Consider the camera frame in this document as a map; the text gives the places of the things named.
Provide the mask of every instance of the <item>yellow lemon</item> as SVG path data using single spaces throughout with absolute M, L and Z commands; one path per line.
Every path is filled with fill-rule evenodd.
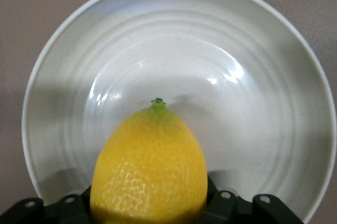
M 127 118 L 101 150 L 92 181 L 95 223 L 191 223 L 206 204 L 198 141 L 162 99 Z

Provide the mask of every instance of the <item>citrus fruit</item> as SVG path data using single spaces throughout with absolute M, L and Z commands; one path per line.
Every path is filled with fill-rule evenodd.
M 162 99 L 115 130 L 95 166 L 94 223 L 191 223 L 206 204 L 201 147 Z

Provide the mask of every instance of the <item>plate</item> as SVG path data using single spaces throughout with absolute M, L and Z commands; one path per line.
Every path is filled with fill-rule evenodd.
M 23 146 L 46 203 L 91 184 L 100 149 L 163 98 L 195 134 L 219 189 L 274 194 L 302 220 L 336 146 L 331 91 L 304 38 L 262 0 L 90 0 L 33 68 Z

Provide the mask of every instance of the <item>white bowl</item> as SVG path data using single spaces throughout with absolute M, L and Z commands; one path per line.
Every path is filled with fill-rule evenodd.
M 332 173 L 335 109 L 298 31 L 261 0 L 90 0 L 42 50 L 23 108 L 32 182 L 52 203 L 91 184 L 116 127 L 163 98 L 219 189 L 270 193 L 307 222 Z

